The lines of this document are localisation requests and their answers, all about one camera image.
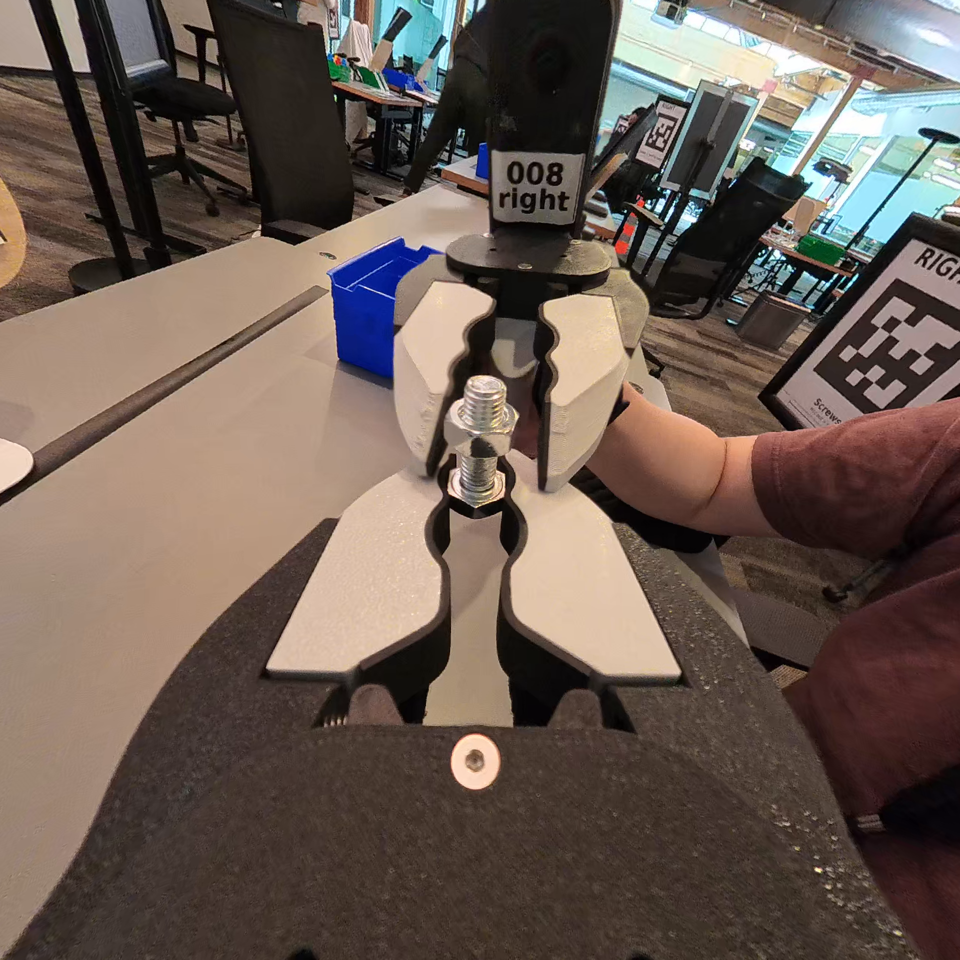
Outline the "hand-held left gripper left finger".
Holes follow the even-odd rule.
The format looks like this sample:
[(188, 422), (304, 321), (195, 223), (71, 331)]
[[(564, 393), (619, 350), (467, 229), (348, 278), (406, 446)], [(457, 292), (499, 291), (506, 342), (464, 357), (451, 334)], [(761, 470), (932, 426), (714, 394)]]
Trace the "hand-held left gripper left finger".
[(450, 658), (449, 497), (403, 469), (342, 514), (266, 663), (274, 679), (367, 684), (399, 704)]

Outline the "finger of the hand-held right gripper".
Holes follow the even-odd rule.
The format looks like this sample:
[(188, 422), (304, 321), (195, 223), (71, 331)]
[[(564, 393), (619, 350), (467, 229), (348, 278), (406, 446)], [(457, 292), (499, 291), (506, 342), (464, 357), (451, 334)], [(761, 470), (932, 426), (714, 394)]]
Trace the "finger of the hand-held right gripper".
[(594, 455), (626, 377), (629, 358), (607, 295), (570, 294), (539, 310), (547, 330), (535, 349), (544, 370), (537, 484), (557, 493)]
[(495, 305), (468, 284), (433, 281), (394, 337), (394, 410), (418, 476), (438, 472), (444, 421), (464, 383), (471, 337), (494, 317)]

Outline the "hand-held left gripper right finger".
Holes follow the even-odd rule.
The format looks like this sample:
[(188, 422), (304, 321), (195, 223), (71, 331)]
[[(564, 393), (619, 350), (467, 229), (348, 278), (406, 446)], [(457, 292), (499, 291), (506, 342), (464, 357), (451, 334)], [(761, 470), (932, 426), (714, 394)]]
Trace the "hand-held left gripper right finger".
[(545, 706), (570, 690), (677, 685), (682, 668), (606, 513), (573, 486), (541, 491), (532, 461), (505, 470), (498, 660), (509, 681)]

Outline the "steel hex bolt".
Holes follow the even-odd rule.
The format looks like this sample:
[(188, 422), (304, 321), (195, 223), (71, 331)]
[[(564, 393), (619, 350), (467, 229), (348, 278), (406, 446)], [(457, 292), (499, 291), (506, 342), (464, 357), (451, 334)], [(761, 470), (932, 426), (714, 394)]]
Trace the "steel hex bolt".
[[(459, 401), (463, 401), (467, 420), (475, 426), (492, 426), (509, 404), (506, 384), (490, 375), (469, 378)], [(507, 484), (500, 462), (507, 455), (499, 459), (474, 459), (451, 451), (456, 458), (447, 481), (451, 508), (473, 520), (498, 513)]]

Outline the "blue plastic bin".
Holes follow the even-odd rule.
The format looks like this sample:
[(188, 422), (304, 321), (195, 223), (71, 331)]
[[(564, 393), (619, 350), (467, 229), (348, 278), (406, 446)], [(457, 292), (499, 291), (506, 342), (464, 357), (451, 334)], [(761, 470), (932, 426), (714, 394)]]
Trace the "blue plastic bin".
[(414, 248), (396, 237), (328, 271), (340, 361), (380, 378), (393, 377), (399, 284), (438, 254), (438, 249)]

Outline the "steel hex nut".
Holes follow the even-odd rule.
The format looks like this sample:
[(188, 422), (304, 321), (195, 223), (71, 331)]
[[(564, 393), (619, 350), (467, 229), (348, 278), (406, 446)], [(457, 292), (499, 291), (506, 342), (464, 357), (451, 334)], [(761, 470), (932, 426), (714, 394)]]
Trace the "steel hex nut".
[(513, 434), (518, 423), (514, 407), (507, 404), (493, 425), (477, 426), (469, 422), (462, 400), (454, 402), (446, 412), (443, 438), (450, 450), (462, 457), (499, 459), (512, 447)]

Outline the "person's right forearm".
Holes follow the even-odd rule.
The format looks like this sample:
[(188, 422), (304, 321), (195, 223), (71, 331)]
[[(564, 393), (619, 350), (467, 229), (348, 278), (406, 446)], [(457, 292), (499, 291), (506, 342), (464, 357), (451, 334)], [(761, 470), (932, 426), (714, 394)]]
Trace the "person's right forearm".
[(639, 509), (661, 520), (722, 536), (777, 538), (753, 476), (759, 436), (722, 438), (685, 416), (650, 409), (640, 429)]

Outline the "person's right hand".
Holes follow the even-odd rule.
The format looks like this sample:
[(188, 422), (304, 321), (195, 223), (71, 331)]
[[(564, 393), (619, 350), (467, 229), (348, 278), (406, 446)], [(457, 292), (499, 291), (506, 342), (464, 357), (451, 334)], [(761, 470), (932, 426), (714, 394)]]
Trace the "person's right hand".
[(646, 498), (673, 483), (668, 457), (683, 433), (682, 416), (658, 407), (631, 383), (621, 384), (612, 417), (587, 466), (622, 499)]

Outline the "black framed tag sign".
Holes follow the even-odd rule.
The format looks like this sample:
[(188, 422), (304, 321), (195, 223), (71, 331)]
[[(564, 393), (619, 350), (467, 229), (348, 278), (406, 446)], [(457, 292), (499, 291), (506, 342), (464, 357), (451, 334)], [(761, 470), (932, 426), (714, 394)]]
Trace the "black framed tag sign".
[(660, 95), (653, 111), (653, 124), (640, 138), (633, 161), (660, 171), (673, 152), (690, 111), (690, 102)]
[(758, 395), (786, 429), (959, 396), (959, 226), (911, 214)]

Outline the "background wooden desk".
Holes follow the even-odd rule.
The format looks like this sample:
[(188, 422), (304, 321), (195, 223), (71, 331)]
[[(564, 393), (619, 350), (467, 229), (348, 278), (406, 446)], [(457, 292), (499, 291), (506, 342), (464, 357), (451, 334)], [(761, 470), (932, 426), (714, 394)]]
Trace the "background wooden desk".
[(393, 180), (400, 180), (400, 174), (392, 173), (391, 144), (392, 138), (399, 126), (409, 126), (411, 134), (411, 151), (417, 149), (414, 141), (420, 133), (425, 105), (412, 97), (395, 91), (383, 92), (362, 82), (355, 80), (332, 80), (331, 88), (337, 106), (338, 115), (343, 125), (346, 125), (346, 104), (362, 103), (373, 108), (374, 134), (373, 162), (369, 169), (379, 175)]
[(768, 275), (764, 279), (766, 288), (788, 299), (801, 278), (809, 276), (815, 284), (800, 303), (805, 306), (812, 294), (822, 287), (822, 292), (810, 306), (811, 312), (818, 316), (825, 315), (834, 306), (836, 300), (852, 284), (854, 277), (873, 259), (857, 250), (850, 250), (844, 252), (838, 263), (829, 264), (807, 256), (795, 246), (788, 246), (768, 234), (763, 235), (759, 243), (770, 256), (778, 257), (772, 266), (768, 267)]

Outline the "grey waste bin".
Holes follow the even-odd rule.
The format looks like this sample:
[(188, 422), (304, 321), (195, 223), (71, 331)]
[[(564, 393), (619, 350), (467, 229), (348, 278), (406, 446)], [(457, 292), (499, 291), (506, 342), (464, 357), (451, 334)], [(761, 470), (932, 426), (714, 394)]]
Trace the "grey waste bin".
[(810, 315), (809, 306), (766, 291), (753, 300), (734, 332), (753, 346), (776, 352)]

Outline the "black mesh office chair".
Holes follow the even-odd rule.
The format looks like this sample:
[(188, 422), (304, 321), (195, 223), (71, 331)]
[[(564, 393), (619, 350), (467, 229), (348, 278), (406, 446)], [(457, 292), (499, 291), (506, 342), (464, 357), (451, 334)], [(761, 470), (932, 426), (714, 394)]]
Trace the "black mesh office chair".
[(626, 202), (614, 235), (618, 243), (631, 217), (637, 225), (626, 256), (626, 269), (646, 295), (655, 317), (698, 321), (726, 299), (745, 273), (763, 234), (784, 217), (808, 189), (798, 175), (788, 175), (756, 158), (723, 196), (678, 236), (659, 273), (648, 283), (635, 266), (643, 236), (665, 224), (645, 207)]

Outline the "tall black office chair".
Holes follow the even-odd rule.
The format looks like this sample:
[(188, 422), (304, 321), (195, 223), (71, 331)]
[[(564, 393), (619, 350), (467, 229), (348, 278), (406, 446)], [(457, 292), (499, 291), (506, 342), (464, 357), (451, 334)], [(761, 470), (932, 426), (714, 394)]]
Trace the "tall black office chair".
[(350, 223), (353, 167), (321, 29), (253, 2), (207, 6), (246, 136), (261, 234), (298, 245)]

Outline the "low black office chair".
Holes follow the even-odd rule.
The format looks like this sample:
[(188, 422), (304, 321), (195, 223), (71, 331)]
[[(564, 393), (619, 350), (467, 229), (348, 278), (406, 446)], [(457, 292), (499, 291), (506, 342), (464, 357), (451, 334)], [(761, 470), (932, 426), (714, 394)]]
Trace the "low black office chair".
[(152, 179), (176, 173), (185, 185), (196, 185), (204, 195), (204, 209), (209, 217), (218, 217), (220, 207), (207, 180), (216, 181), (218, 190), (236, 202), (248, 205), (252, 202), (250, 191), (242, 184), (220, 174), (202, 163), (194, 162), (186, 151), (184, 139), (198, 139), (195, 126), (198, 122), (217, 117), (231, 118), (236, 113), (233, 98), (204, 82), (179, 75), (176, 64), (173, 32), (162, 6), (158, 6), (158, 24), (166, 44), (166, 60), (170, 66), (167, 74), (151, 80), (134, 92), (134, 102), (147, 118), (155, 122), (165, 119), (171, 123), (174, 136), (174, 152), (147, 157)]

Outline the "black floor lamp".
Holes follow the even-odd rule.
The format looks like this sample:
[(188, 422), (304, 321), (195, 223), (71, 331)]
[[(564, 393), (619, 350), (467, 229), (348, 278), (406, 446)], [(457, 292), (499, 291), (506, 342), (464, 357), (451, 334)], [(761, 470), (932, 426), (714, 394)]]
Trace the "black floor lamp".
[(918, 136), (926, 142), (924, 148), (913, 160), (911, 165), (902, 173), (899, 180), (877, 205), (876, 209), (870, 213), (870, 216), (863, 222), (858, 231), (852, 235), (850, 240), (846, 243), (845, 253), (849, 253), (854, 247), (858, 246), (860, 241), (868, 233), (871, 224), (888, 206), (900, 189), (912, 177), (917, 168), (924, 163), (924, 161), (936, 147), (940, 145), (946, 145), (953, 148), (959, 144), (959, 136), (957, 134), (931, 126), (920, 127), (918, 129)]

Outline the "black framed whiteboard easel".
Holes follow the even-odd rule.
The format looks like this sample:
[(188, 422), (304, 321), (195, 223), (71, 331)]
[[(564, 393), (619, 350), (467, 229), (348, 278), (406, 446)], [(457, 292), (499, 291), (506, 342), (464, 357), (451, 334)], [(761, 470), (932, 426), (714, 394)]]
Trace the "black framed whiteboard easel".
[(74, 2), (126, 197), (130, 228), (124, 226), (114, 201), (54, 3), (30, 1), (29, 5), (112, 250), (109, 257), (89, 259), (70, 268), (68, 279), (73, 292), (87, 294), (160, 270), (173, 263), (174, 253), (184, 257), (202, 254), (202, 247), (171, 239), (163, 231), (138, 119), (136, 96), (153, 83), (173, 76), (159, 3)]

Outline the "wooden backing board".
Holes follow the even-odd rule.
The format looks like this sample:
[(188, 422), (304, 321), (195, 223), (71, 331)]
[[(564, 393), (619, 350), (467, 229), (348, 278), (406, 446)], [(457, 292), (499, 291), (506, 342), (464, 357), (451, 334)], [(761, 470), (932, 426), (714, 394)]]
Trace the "wooden backing board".
[(27, 256), (27, 232), (9, 187), (4, 180), (0, 183), (1, 194), (1, 276), (0, 285), (4, 288), (17, 278)]

